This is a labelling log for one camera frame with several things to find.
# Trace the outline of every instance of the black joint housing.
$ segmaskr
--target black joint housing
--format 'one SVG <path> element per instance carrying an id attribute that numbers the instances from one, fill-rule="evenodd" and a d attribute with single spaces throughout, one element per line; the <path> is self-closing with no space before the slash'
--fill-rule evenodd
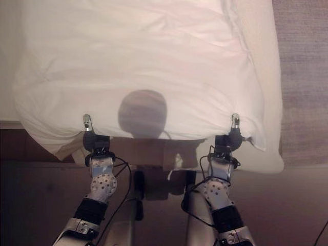
<path id="1" fill-rule="evenodd" d="M 86 198 L 78 206 L 74 218 L 100 225 L 106 209 L 105 203 Z"/>
<path id="2" fill-rule="evenodd" d="M 243 227 L 240 214 L 235 206 L 228 206 L 212 212 L 215 229 L 219 232 L 227 232 Z"/>

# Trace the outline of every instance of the wire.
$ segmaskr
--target wire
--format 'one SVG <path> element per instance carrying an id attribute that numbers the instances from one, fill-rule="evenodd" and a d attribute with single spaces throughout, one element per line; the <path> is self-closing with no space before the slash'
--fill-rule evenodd
<path id="1" fill-rule="evenodd" d="M 128 165 L 126 164 L 124 167 L 121 168 L 121 170 L 118 171 L 118 173 L 115 175 L 115 178 L 119 176 L 119 174 L 127 167 Z"/>
<path id="2" fill-rule="evenodd" d="M 203 179 L 205 179 L 205 172 L 204 172 L 204 169 L 203 169 L 203 166 L 201 164 L 201 160 L 205 157 L 208 157 L 208 155 L 205 155 L 205 156 L 202 156 L 200 159 L 199 159 L 199 165 L 200 165 L 200 168 L 201 168 L 201 173 L 203 174 Z"/>
<path id="3" fill-rule="evenodd" d="M 319 233 L 319 235 L 318 235 L 318 237 L 317 237 L 317 240 L 316 240 L 316 242 L 314 243 L 313 246 L 316 246 L 316 245 L 317 245 L 317 243 L 318 243 L 318 241 L 319 241 L 319 239 L 320 239 L 320 237 L 321 237 L 323 231 L 326 229 L 327 225 L 328 225 L 328 220 L 327 220 L 326 224 L 324 225 L 324 227 L 322 228 L 321 232 Z"/>
<path id="4" fill-rule="evenodd" d="M 100 235 L 100 237 L 99 237 L 99 239 L 98 239 L 98 241 L 97 241 L 97 243 L 96 243 L 95 246 L 98 246 L 98 245 L 99 245 L 99 243 L 100 243 L 102 237 L 104 236 L 104 234 L 105 234 L 105 232 L 106 232 L 106 230 L 107 230 L 109 224 L 110 224 L 111 221 L 113 220 L 114 216 L 117 214 L 118 210 L 122 207 L 123 203 L 126 201 L 126 199 L 127 199 L 127 197 L 128 197 L 128 194 L 129 194 L 129 192 L 130 192 L 130 189 L 131 189 L 131 183 L 132 183 L 132 172 L 131 172 L 131 168 L 130 168 L 130 166 L 129 166 L 129 163 L 126 162 L 125 160 L 121 159 L 121 158 L 118 158 L 118 157 L 117 157 L 117 159 L 123 161 L 124 164 L 126 164 L 126 165 L 124 166 L 124 168 L 122 168 L 120 171 L 122 171 L 123 169 L 125 169 L 125 167 L 127 167 L 127 168 L 129 169 L 129 173 L 130 173 L 130 177 L 129 177 L 129 188 L 128 188 L 128 190 L 127 190 L 127 192 L 126 192 L 126 194 L 125 194 L 123 200 L 121 201 L 121 203 L 118 205 L 118 207 L 116 208 L 116 210 L 114 211 L 114 213 L 112 214 L 112 216 L 110 217 L 110 219 L 108 220 L 108 222 L 107 222 L 107 224 L 106 224 L 104 230 L 102 231 L 102 233 L 101 233 L 101 235 Z"/>
<path id="5" fill-rule="evenodd" d="M 185 213 L 187 213 L 188 215 L 192 216 L 193 218 L 195 218 L 195 219 L 201 221 L 202 223 L 206 224 L 206 225 L 209 226 L 209 227 L 214 228 L 215 226 L 214 226 L 213 224 L 209 224 L 209 223 L 207 223 L 205 220 L 202 220 L 201 218 L 197 217 L 196 215 L 190 213 L 188 210 L 185 209 L 186 197 L 189 197 L 189 195 L 190 195 L 191 192 L 195 192 L 195 191 L 196 191 L 195 189 L 196 189 L 198 186 L 200 186 L 200 185 L 203 184 L 203 183 L 206 183 L 207 181 L 211 180 L 212 178 L 217 178 L 217 179 L 220 179 L 220 180 L 222 180 L 222 181 L 225 181 L 225 182 L 228 183 L 228 186 L 231 185 L 231 183 L 230 183 L 228 180 L 223 179 L 223 178 L 219 178 L 219 177 L 215 177 L 215 176 L 207 176 L 207 177 L 205 178 L 204 169 L 203 169 L 203 167 L 202 167 L 201 160 L 202 160 L 203 158 L 205 158 L 205 157 L 209 157 L 209 154 L 208 154 L 208 155 L 205 155 L 205 156 L 202 156 L 202 157 L 199 159 L 199 164 L 200 164 L 200 168 L 201 168 L 201 171 L 202 171 L 203 180 L 202 180 L 201 182 L 199 182 L 199 183 L 193 185 L 191 188 L 188 188 L 188 190 L 186 190 L 186 193 L 185 193 L 185 195 L 184 195 L 184 198 L 183 198 L 183 200 L 182 200 L 182 202 L 181 202 L 181 209 L 182 209 Z M 212 168 L 212 162 L 211 162 L 211 161 L 210 161 L 210 168 L 212 169 L 212 173 L 213 173 L 213 168 Z"/>

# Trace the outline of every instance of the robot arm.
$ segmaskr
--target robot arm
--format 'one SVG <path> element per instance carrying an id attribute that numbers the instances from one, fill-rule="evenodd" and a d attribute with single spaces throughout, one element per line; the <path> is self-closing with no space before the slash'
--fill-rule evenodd
<path id="1" fill-rule="evenodd" d="M 244 226 L 234 202 L 229 199 L 230 181 L 239 164 L 231 153 L 241 142 L 239 116 L 233 114 L 229 136 L 217 136 L 214 153 L 208 155 L 208 177 L 200 190 L 210 205 L 220 246 L 255 246 L 249 229 Z"/>
<path id="2" fill-rule="evenodd" d="M 211 147 L 209 155 L 205 156 L 210 164 L 207 177 L 203 174 L 204 179 L 198 184 L 194 184 L 194 179 L 187 182 L 188 187 L 181 204 L 182 209 L 191 217 L 216 230 L 214 246 L 255 246 L 250 231 L 244 226 L 234 202 L 229 198 L 232 174 L 239 166 L 239 162 L 232 157 L 232 151 L 236 150 L 241 142 L 239 116 L 234 114 L 229 135 L 216 136 L 215 147 Z M 203 200 L 206 201 L 204 206 L 201 205 Z M 204 245 L 205 241 L 206 245 L 212 246 L 213 233 L 211 231 L 196 220 L 190 220 L 187 245 Z M 210 239 L 199 239 L 202 234 Z"/>
<path id="3" fill-rule="evenodd" d="M 99 225 L 104 218 L 108 199 L 117 187 L 117 181 L 113 175 L 115 155 L 109 152 L 109 138 L 95 136 L 90 117 L 87 115 L 84 118 L 85 136 L 88 138 L 84 139 L 84 144 L 89 145 L 87 148 L 93 151 L 86 158 L 92 177 L 91 191 L 82 200 L 73 218 L 69 219 L 53 246 L 92 246 L 92 240 L 99 234 Z"/>

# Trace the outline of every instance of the white pillow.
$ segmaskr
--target white pillow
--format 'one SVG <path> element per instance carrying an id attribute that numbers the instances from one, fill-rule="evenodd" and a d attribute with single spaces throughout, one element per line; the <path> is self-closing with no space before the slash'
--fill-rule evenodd
<path id="1" fill-rule="evenodd" d="M 229 0 L 26 0 L 14 87 L 29 134 L 56 153 L 91 115 L 97 134 L 265 149 L 263 96 Z"/>

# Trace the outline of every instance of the bed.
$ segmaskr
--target bed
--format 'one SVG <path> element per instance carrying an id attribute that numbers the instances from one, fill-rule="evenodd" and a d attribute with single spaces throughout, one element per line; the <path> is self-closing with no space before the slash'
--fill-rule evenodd
<path id="1" fill-rule="evenodd" d="M 19 115 L 3 119 L 19 119 L 57 157 L 83 160 L 88 113 L 133 164 L 196 168 L 238 113 L 242 169 L 282 170 L 271 1 L 2 4 L 2 81 L 14 84 L 4 100 Z"/>

